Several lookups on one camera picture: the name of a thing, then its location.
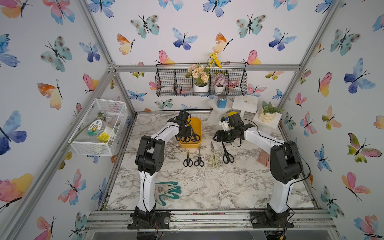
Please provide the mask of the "small black scissors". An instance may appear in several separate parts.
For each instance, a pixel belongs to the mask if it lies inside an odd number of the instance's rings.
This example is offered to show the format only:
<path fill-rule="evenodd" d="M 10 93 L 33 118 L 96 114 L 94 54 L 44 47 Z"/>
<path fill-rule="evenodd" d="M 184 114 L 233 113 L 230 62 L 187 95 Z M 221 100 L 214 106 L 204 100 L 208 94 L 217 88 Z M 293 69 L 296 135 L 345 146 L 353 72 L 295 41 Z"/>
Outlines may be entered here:
<path fill-rule="evenodd" d="M 187 151 L 187 157 L 186 159 L 183 161 L 183 166 L 184 167 L 192 167 L 193 166 L 193 161 L 191 160 L 190 158 L 190 155 L 189 155 L 189 151 Z"/>
<path fill-rule="evenodd" d="M 204 167 L 205 166 L 205 162 L 202 160 L 202 156 L 201 156 L 201 149 L 199 149 L 198 158 L 194 162 L 194 166 L 195 167 Z"/>
<path fill-rule="evenodd" d="M 201 137 L 190 126 L 187 126 L 186 131 L 181 135 L 177 135 L 176 139 L 182 143 L 197 143 L 201 140 Z"/>

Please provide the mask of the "yellow plastic storage box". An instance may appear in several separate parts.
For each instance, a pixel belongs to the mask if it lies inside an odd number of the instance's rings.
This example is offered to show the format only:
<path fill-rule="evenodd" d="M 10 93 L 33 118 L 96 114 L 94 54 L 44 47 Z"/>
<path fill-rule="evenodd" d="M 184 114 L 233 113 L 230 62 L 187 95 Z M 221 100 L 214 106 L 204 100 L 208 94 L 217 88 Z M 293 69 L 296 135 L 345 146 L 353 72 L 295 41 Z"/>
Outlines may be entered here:
<path fill-rule="evenodd" d="M 183 149 L 197 149 L 201 146 L 203 139 L 202 121 L 199 118 L 189 118 L 190 123 L 187 125 L 191 127 L 190 136 L 182 137 L 179 144 Z"/>

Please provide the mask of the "large black scissors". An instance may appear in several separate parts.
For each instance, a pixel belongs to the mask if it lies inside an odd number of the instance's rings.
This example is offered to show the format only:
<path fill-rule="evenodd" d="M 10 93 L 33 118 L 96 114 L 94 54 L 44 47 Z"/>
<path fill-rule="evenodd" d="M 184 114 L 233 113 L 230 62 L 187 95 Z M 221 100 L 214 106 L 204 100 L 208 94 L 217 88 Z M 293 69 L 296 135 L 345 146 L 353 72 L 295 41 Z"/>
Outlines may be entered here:
<path fill-rule="evenodd" d="M 222 147 L 224 150 L 224 155 L 223 155 L 224 164 L 234 163 L 235 162 L 234 156 L 228 152 L 224 142 L 222 142 Z"/>

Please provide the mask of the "cream handled kitchen scissors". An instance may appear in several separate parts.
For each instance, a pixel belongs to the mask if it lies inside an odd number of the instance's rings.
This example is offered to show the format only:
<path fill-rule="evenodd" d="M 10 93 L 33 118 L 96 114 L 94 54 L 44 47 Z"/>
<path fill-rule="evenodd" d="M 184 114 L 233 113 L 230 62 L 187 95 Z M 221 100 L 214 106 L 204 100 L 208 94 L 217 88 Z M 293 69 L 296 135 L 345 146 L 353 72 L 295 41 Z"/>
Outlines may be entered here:
<path fill-rule="evenodd" d="M 210 155 L 208 163 L 209 163 L 209 166 L 211 168 L 221 168 L 222 167 L 222 163 L 219 160 L 219 157 L 215 151 L 215 148 L 214 148 L 214 145 L 212 142 L 211 142 L 211 155 Z"/>

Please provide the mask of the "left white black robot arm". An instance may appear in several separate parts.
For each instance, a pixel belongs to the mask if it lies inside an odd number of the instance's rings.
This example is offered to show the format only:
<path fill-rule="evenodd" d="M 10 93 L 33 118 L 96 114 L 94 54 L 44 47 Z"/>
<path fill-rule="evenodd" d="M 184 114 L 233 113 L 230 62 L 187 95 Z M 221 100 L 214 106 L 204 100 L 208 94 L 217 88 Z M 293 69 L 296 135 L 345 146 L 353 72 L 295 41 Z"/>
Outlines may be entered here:
<path fill-rule="evenodd" d="M 135 160 L 140 174 L 139 201 L 135 207 L 137 216 L 154 214 L 156 178 L 164 163 L 165 146 L 173 137 L 186 137 L 192 133 L 189 124 L 191 118 L 188 112 L 180 111 L 155 134 L 141 137 Z"/>

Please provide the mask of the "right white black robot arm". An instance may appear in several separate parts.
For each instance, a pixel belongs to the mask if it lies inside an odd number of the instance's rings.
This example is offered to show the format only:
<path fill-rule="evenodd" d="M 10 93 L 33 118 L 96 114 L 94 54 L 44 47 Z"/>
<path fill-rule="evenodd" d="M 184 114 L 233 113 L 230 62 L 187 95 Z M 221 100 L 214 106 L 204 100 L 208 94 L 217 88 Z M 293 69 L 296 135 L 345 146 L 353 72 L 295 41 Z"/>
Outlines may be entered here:
<path fill-rule="evenodd" d="M 259 130 L 254 124 L 244 124 L 238 113 L 219 120 L 223 128 L 217 131 L 213 140 L 232 143 L 236 139 L 250 142 L 270 155 L 270 172 L 274 177 L 274 189 L 267 209 L 274 214 L 289 212 L 292 186 L 299 182 L 303 171 L 302 158 L 293 141 L 281 142 Z"/>

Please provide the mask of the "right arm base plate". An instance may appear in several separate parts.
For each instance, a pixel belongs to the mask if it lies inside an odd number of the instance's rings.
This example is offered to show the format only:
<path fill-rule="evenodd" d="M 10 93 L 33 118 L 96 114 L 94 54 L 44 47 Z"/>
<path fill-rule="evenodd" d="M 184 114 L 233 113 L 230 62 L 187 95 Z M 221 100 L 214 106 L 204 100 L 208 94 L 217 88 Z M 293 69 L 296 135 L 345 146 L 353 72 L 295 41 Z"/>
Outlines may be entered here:
<path fill-rule="evenodd" d="M 293 228 L 294 224 L 289 222 L 290 209 L 277 213 L 270 204 L 264 211 L 250 212 L 250 222 L 254 229 L 267 228 Z"/>

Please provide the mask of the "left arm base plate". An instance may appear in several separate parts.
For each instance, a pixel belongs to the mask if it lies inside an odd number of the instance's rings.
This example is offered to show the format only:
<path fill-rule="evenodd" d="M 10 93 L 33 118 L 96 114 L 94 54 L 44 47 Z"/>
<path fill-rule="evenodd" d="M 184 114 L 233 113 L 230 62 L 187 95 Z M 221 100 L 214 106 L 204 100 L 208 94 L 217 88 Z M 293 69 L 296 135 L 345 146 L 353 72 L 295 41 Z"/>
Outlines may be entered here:
<path fill-rule="evenodd" d="M 128 220 L 128 230 L 139 229 L 160 229 L 169 228 L 171 222 L 171 214 L 168 212 L 159 212 L 156 209 L 152 211 L 142 211 L 138 207 L 130 215 Z"/>

